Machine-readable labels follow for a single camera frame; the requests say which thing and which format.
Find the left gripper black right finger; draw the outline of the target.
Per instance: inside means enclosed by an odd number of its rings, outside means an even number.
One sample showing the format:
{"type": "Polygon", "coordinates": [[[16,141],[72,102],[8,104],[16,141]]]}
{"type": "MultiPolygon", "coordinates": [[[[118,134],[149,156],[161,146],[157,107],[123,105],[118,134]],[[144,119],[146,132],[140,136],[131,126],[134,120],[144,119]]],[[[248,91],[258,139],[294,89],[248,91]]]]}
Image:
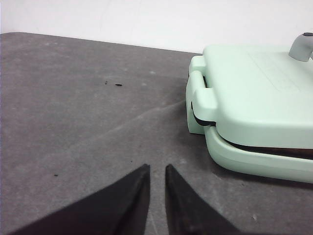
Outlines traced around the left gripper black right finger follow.
{"type": "Polygon", "coordinates": [[[170,235],[242,235],[206,203],[173,165],[165,168],[165,208],[170,235]]]}

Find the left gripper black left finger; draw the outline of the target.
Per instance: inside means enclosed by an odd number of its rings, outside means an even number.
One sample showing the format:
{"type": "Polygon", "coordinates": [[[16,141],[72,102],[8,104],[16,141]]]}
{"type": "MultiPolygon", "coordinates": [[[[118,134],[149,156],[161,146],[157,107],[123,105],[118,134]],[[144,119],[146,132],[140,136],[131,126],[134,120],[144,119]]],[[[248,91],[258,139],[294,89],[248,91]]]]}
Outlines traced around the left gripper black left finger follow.
{"type": "Polygon", "coordinates": [[[15,235],[143,235],[150,204],[150,166],[13,232],[15,235]]]}

